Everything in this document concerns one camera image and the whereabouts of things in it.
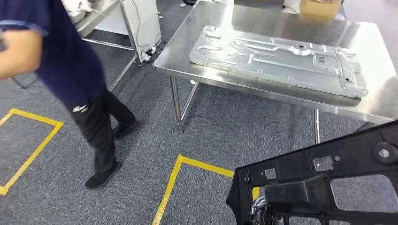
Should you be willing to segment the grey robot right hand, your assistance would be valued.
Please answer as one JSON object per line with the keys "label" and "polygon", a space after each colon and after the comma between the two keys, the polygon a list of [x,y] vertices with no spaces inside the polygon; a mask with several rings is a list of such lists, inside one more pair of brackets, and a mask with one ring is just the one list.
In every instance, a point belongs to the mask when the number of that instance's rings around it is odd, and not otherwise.
{"label": "grey robot right hand", "polygon": [[250,208],[251,216],[265,216],[267,212],[267,199],[266,196],[260,196],[254,200]]}

